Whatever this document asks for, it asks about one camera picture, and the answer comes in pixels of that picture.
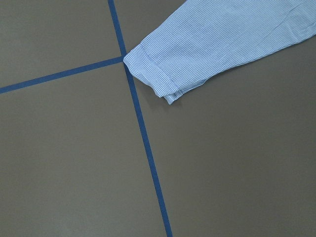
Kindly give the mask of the blue white striped shirt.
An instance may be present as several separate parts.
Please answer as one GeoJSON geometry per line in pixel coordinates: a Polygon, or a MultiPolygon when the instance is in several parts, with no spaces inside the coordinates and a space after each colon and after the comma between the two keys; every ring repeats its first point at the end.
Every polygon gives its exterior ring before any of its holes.
{"type": "Polygon", "coordinates": [[[315,33],[313,0],[188,0],[123,61],[171,104],[221,72],[315,33]]]}

